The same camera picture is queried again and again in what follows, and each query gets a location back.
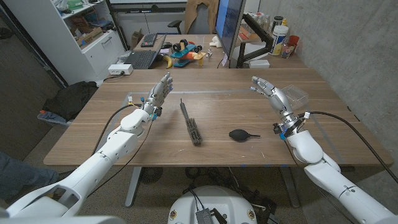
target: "red cup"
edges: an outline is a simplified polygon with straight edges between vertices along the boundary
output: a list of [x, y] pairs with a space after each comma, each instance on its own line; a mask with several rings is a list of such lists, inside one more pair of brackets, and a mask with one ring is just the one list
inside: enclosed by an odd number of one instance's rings
[[299, 39], [300, 39], [299, 37], [292, 35], [292, 36], [289, 37], [289, 42], [293, 43], [293, 44], [295, 44], [297, 46], [297, 43], [299, 42]]

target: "air blower bulb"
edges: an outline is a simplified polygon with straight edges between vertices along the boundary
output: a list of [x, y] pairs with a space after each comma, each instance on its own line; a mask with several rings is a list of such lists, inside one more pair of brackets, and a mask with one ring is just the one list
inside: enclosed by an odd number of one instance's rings
[[250, 137], [260, 137], [260, 135], [249, 134], [242, 129], [235, 129], [229, 133], [229, 136], [237, 142], [245, 142]]

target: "wooden table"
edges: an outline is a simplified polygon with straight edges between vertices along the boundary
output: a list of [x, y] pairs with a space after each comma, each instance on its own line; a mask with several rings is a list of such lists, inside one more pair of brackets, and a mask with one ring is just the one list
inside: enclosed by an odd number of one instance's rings
[[[124, 106], [127, 93], [139, 103], [166, 73], [166, 70], [136, 70], [130, 76], [109, 80], [102, 84], [83, 108], [65, 134], [44, 159], [47, 165], [77, 166], [89, 158], [98, 136], [108, 118]], [[392, 164], [389, 153], [354, 117], [319, 74], [310, 68], [298, 69], [197, 69], [172, 70], [174, 90], [163, 104], [163, 113], [153, 124], [145, 144], [130, 165], [134, 166], [291, 166], [294, 160], [285, 144], [272, 131], [272, 124], [280, 120], [269, 102], [260, 94], [248, 91], [255, 75], [283, 88], [295, 85], [309, 94], [305, 110], [325, 111], [352, 123], [371, 143], [386, 164]], [[200, 147], [195, 147], [179, 103], [182, 98], [188, 115], [195, 118], [203, 136]], [[133, 111], [121, 112], [114, 125]], [[322, 115], [306, 122], [304, 128], [323, 150], [344, 166], [379, 165], [363, 142], [347, 125]], [[245, 129], [261, 138], [244, 143], [234, 142], [228, 133]], [[121, 159], [125, 164], [130, 157]]]
[[[203, 48], [203, 52], [207, 52], [207, 50], [210, 48], [209, 43], [212, 42], [211, 39], [215, 36], [215, 34], [206, 34], [203, 35], [205, 37], [205, 44]], [[158, 40], [155, 41], [155, 44], [153, 47], [141, 47], [141, 40], [137, 47], [135, 48], [136, 50], [156, 50], [158, 46], [161, 44], [162, 36], [158, 35]], [[185, 34], [185, 35], [167, 35], [165, 42], [170, 42], [172, 44], [179, 43], [181, 39], [187, 39], [188, 41], [193, 41], [196, 42], [197, 35], [190, 35], [190, 34]], [[213, 55], [210, 58], [205, 58], [203, 66], [199, 66], [198, 62], [191, 62], [189, 63], [185, 68], [175, 68], [171, 67], [169, 69], [186, 69], [186, 68], [197, 68], [197, 69], [204, 69], [204, 68], [217, 68], [218, 64], [221, 62], [221, 60], [224, 58], [224, 50], [223, 48], [216, 48], [216, 47], [211, 47], [211, 52]], [[262, 59], [266, 59], [270, 63], [270, 68], [306, 68], [304, 63], [299, 59], [297, 54], [293, 54], [290, 58], [284, 59], [281, 56], [271, 56], [267, 55], [263, 57]], [[154, 69], [165, 69], [167, 66], [166, 61], [161, 61], [161, 62], [154, 62], [152, 68]], [[226, 65], [223, 67], [222, 65], [219, 66], [219, 68], [228, 68], [229, 67], [229, 62], [226, 63]]]

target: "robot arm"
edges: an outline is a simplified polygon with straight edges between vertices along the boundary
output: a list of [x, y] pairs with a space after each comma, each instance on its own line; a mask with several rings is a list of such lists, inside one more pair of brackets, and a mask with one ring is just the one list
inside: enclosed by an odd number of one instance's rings
[[[121, 125], [107, 137], [106, 143], [72, 174], [60, 182], [35, 190], [12, 204], [10, 218], [72, 217], [78, 213], [88, 194], [97, 186], [113, 164], [134, 151], [138, 138], [144, 134], [143, 125], [150, 121], [165, 97], [172, 90], [170, 73], [151, 89], [140, 109], [122, 119]], [[63, 192], [56, 201], [48, 197]]]
[[300, 126], [301, 121], [293, 116], [290, 103], [282, 91], [262, 78], [252, 77], [252, 82], [257, 87], [251, 87], [251, 90], [267, 97], [282, 120], [278, 125], [293, 147], [295, 157], [310, 164], [304, 171], [315, 184], [336, 197], [360, 223], [395, 223], [398, 220], [386, 207], [341, 174], [338, 164]]

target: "computer monitor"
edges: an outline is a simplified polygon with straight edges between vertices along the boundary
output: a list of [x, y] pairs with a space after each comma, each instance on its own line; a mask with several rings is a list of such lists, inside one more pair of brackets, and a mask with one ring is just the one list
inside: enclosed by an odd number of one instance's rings
[[246, 0], [220, 0], [216, 22], [217, 36], [228, 59], [238, 38]]

